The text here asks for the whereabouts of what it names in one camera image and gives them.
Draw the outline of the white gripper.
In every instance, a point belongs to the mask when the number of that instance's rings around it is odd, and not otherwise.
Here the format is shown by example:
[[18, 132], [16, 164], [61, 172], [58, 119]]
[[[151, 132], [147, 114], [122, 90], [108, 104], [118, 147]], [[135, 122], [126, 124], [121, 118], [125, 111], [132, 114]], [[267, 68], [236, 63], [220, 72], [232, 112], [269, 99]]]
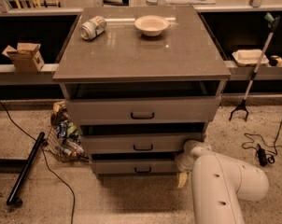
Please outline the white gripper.
[[176, 166], [180, 172], [177, 174], [177, 187], [182, 189], [188, 180], [189, 172], [192, 170], [194, 157], [191, 153], [180, 153], [176, 156]]

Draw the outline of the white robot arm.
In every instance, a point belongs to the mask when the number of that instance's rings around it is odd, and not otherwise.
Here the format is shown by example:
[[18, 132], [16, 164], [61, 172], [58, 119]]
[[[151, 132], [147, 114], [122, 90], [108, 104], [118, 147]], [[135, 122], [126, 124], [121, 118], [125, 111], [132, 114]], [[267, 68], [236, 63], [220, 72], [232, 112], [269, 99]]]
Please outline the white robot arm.
[[195, 224], [245, 224], [239, 202], [256, 202], [269, 190], [265, 172], [189, 140], [176, 157], [178, 185], [191, 180]]

